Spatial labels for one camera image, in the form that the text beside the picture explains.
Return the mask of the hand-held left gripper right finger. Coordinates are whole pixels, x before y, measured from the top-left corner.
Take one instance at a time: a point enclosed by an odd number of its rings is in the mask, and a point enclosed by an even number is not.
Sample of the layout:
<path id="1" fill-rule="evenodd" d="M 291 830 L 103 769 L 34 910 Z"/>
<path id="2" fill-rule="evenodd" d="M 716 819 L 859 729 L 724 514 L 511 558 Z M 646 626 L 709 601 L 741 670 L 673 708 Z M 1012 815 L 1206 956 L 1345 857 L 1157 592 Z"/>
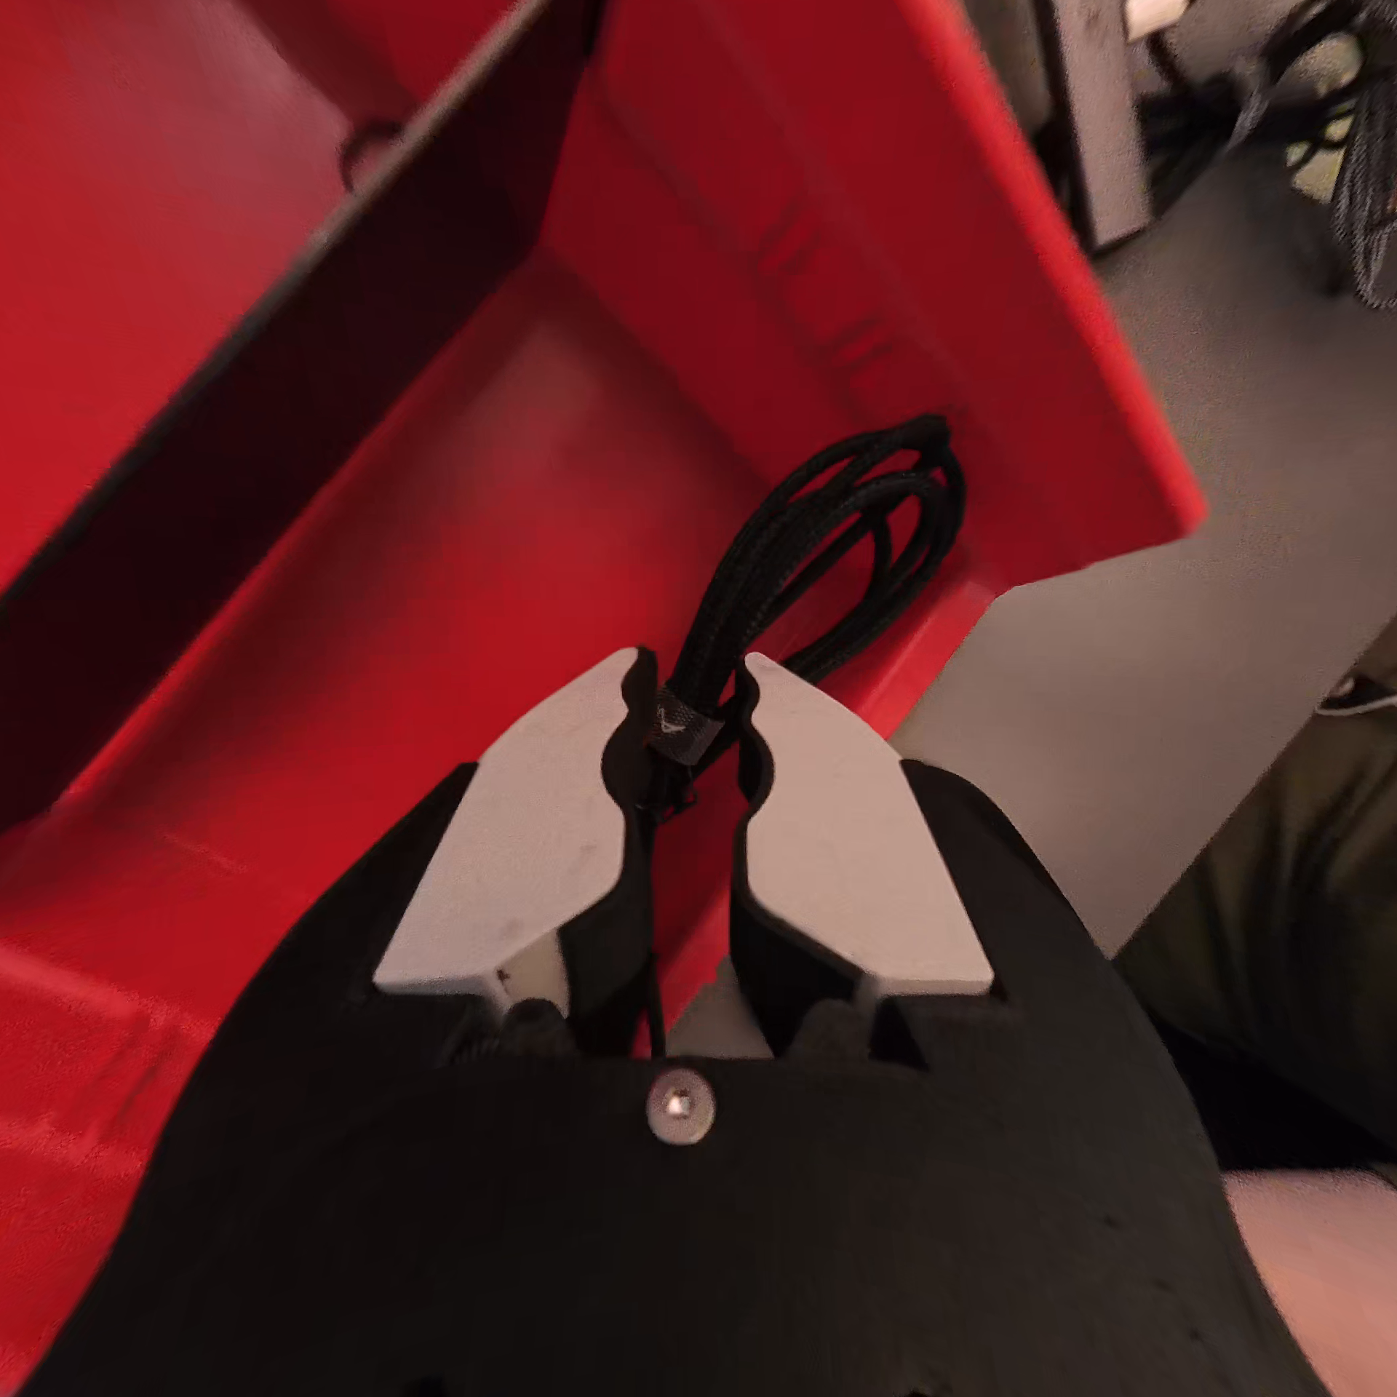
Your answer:
<path id="1" fill-rule="evenodd" d="M 823 1002 L 991 994 L 995 971 L 896 750 L 768 655 L 739 668 L 728 958 L 774 1055 Z"/>

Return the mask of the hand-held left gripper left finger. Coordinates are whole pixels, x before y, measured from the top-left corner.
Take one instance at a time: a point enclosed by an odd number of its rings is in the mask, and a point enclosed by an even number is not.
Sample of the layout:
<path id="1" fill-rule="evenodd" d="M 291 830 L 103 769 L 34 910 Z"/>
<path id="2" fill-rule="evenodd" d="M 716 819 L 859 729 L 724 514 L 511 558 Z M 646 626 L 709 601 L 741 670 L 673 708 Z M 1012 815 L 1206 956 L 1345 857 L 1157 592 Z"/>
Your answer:
<path id="1" fill-rule="evenodd" d="M 654 969 L 654 651 L 627 645 L 522 714 L 465 792 L 375 965 L 377 990 L 553 1004 L 627 1055 Z"/>

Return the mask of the red plastic bin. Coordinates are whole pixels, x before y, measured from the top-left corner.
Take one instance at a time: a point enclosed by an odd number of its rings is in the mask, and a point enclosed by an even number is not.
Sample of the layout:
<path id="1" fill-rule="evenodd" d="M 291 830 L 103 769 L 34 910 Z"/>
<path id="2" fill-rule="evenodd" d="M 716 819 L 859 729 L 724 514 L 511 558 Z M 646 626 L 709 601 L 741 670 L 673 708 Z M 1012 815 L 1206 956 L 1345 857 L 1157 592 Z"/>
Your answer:
<path id="1" fill-rule="evenodd" d="M 880 735 L 1206 514 L 957 3 L 4 3 L 4 1392 L 290 924 L 922 411 Z"/>

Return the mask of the grey usb hub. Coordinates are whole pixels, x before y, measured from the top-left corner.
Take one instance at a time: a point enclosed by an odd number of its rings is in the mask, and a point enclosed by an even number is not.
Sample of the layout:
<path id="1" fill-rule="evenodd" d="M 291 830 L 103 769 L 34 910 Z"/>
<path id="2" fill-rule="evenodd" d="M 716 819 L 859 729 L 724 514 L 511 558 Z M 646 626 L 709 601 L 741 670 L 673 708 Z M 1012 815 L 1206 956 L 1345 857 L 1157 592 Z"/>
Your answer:
<path id="1" fill-rule="evenodd" d="M 1122 1 L 1037 1 L 1039 41 L 1067 157 L 1073 230 L 1100 255 L 1153 220 Z"/>

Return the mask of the person's olive clothing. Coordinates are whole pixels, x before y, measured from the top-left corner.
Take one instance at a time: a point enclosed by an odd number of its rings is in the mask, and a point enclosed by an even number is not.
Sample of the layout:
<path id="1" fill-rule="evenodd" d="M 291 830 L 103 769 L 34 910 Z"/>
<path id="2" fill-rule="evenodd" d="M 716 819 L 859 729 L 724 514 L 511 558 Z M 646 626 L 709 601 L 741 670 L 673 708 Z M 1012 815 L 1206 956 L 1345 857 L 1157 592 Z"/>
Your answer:
<path id="1" fill-rule="evenodd" d="M 1393 704 L 1385 638 L 1115 956 L 1225 1169 L 1393 1185 Z"/>

